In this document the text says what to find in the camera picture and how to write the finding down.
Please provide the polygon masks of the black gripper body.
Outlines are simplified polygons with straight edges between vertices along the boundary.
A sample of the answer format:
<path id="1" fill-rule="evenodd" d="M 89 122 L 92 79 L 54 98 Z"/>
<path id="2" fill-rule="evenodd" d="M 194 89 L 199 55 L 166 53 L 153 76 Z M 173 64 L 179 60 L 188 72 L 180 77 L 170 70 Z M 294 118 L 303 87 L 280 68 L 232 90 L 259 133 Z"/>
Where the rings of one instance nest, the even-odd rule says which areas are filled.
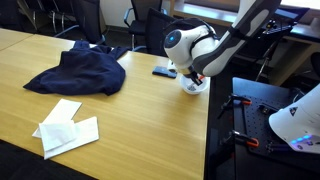
<path id="1" fill-rule="evenodd" d="M 193 66 L 189 66 L 188 68 L 182 69 L 181 73 L 187 78 L 198 78 L 198 73 L 194 70 Z"/>

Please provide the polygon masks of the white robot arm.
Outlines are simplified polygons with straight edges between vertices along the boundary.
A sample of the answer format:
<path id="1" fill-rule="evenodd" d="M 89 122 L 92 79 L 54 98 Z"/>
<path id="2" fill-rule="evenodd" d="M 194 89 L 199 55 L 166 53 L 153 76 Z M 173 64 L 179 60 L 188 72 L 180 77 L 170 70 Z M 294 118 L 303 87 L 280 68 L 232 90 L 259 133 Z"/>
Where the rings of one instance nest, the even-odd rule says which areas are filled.
<path id="1" fill-rule="evenodd" d="M 257 34 L 277 10 L 281 0 L 240 0 L 236 20 L 221 39 L 208 25 L 173 30 L 166 35 L 164 50 L 177 70 L 199 85 L 200 75 L 218 75 L 231 58 Z M 269 116 L 272 131 L 291 149 L 320 153 L 320 85 L 296 102 Z"/>

